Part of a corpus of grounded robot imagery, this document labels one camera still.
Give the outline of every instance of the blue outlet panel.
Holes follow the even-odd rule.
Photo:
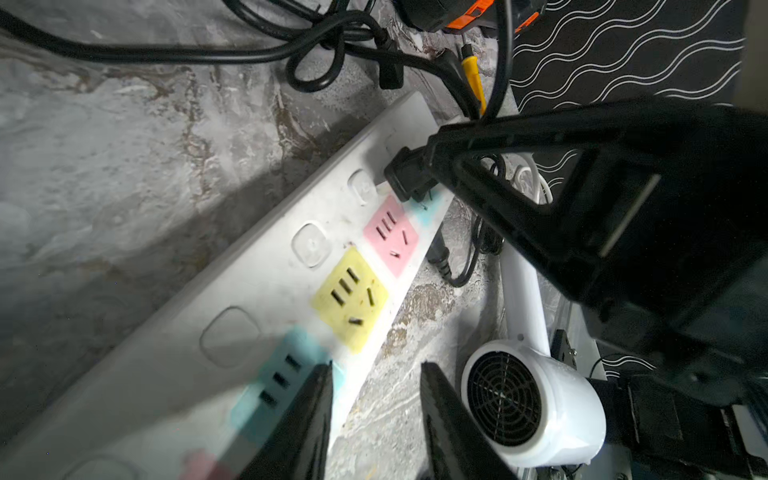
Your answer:
[[[245,388],[230,412],[230,424],[261,448],[272,434],[312,368],[331,360],[328,352],[301,327],[288,332],[258,377]],[[333,363],[333,396],[344,383],[344,372]]]
[[[413,199],[408,200],[404,207],[412,220],[419,222],[422,227],[429,227],[432,219],[435,218],[439,200],[443,193],[437,188],[432,188],[424,198],[417,202]]]

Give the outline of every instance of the yellow cable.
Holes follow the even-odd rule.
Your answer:
[[[478,58],[474,55],[465,58],[462,60],[462,67],[464,68],[464,73],[467,75],[469,86],[472,87],[475,96],[480,100],[480,115],[482,115],[485,113],[485,93],[483,93],[482,83],[480,82]]]

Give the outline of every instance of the white hair dryer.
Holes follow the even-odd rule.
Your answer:
[[[600,399],[550,356],[536,269],[508,243],[501,267],[508,339],[469,357],[462,401],[511,466],[589,463],[605,440]]]

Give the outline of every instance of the electrical outlet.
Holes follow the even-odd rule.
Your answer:
[[[387,197],[362,232],[392,275],[400,277],[419,245],[419,235],[397,199]]]
[[[328,352],[299,326],[290,330],[230,412],[230,424],[241,436],[261,447],[277,427],[315,365],[330,362]],[[333,396],[345,374],[333,363]]]
[[[389,294],[355,247],[350,247],[312,298],[320,319],[353,354],[360,353]]]
[[[443,193],[442,189],[433,187],[429,189],[424,200],[420,202],[413,199],[408,200],[405,203],[406,213],[410,218],[415,218],[417,223],[420,223],[422,227],[429,227],[435,220],[437,209],[443,195],[445,195],[445,193]]]

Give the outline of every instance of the pink outlet panel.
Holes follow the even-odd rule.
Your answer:
[[[419,244],[419,235],[408,221],[406,212],[391,195],[373,214],[363,234],[395,278],[400,277]]]

